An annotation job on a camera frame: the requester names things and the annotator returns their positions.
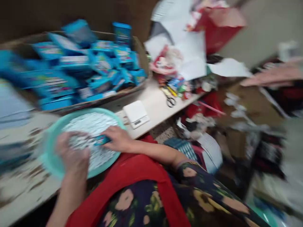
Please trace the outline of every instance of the red paper bag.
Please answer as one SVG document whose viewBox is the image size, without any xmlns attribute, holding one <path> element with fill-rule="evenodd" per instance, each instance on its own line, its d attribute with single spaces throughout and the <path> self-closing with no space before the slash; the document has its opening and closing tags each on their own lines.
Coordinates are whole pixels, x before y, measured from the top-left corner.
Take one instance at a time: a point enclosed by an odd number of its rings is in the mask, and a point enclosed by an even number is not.
<svg viewBox="0 0 303 227">
<path fill-rule="evenodd" d="M 205 31 L 207 55 L 218 52 L 246 26 L 246 20 L 237 8 L 203 8 L 201 10 L 201 18 L 193 31 Z"/>
</svg>

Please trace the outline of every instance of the white scale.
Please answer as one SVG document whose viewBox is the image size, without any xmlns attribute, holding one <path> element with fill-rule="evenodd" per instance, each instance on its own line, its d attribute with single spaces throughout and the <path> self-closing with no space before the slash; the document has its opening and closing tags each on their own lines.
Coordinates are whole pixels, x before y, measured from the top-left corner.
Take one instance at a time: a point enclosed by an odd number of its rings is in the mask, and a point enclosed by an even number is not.
<svg viewBox="0 0 303 227">
<path fill-rule="evenodd" d="M 145 107 L 140 100 L 124 106 L 123 110 L 125 111 L 133 129 L 136 129 L 149 121 Z"/>
</svg>

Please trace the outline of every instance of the hand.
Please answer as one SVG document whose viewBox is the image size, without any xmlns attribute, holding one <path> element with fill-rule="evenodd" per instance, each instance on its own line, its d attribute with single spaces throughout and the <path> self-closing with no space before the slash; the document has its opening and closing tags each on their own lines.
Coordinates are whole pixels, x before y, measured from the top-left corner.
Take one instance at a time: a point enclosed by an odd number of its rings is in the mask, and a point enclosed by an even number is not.
<svg viewBox="0 0 303 227">
<path fill-rule="evenodd" d="M 127 131 L 118 126 L 110 126 L 102 134 L 111 139 L 111 142 L 103 145 L 104 147 L 122 153 L 132 153 L 131 145 L 133 140 Z"/>
<path fill-rule="evenodd" d="M 63 132 L 57 138 L 56 151 L 62 158 L 65 166 L 65 172 L 87 171 L 89 164 L 89 148 L 84 150 L 74 150 L 69 146 L 69 140 L 72 136 L 88 136 L 87 133 L 71 131 Z"/>
</svg>

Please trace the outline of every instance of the table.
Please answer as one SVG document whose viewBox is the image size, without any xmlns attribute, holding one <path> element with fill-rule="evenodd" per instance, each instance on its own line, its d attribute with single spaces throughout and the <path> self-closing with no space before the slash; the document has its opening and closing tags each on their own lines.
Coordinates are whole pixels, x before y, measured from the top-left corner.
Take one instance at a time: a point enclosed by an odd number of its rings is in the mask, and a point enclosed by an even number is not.
<svg viewBox="0 0 303 227">
<path fill-rule="evenodd" d="M 147 87 L 140 93 L 136 92 L 129 96 L 112 101 L 102 108 L 116 113 L 127 128 L 130 136 L 137 139 L 161 122 L 165 121 L 190 103 L 200 98 L 200 95 L 193 95 L 190 99 L 182 101 L 176 98 L 176 105 L 169 108 L 166 105 L 166 97 L 158 88 L 156 80 L 151 79 Z M 146 108 L 150 121 L 132 129 L 127 121 L 123 106 L 136 100 L 141 100 Z M 43 131 L 59 116 L 51 113 L 33 112 L 31 122 L 23 127 L 0 131 L 0 138 L 5 137 L 5 142 L 26 141 L 30 149 L 35 150 L 37 155 L 18 167 L 17 169 L 0 176 L 0 226 L 9 226 L 26 214 L 49 200 L 57 193 L 61 182 L 44 170 L 39 160 L 40 140 Z"/>
</svg>

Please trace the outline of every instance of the floral dress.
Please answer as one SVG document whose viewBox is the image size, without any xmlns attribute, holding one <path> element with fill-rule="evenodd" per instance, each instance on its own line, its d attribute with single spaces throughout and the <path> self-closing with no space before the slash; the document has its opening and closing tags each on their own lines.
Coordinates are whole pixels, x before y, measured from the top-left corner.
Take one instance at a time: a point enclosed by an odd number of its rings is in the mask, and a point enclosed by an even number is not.
<svg viewBox="0 0 303 227">
<path fill-rule="evenodd" d="M 198 163 L 181 163 L 168 174 L 191 226 L 268 226 Z M 156 182 L 136 182 L 117 192 L 98 226 L 169 226 Z"/>
</svg>

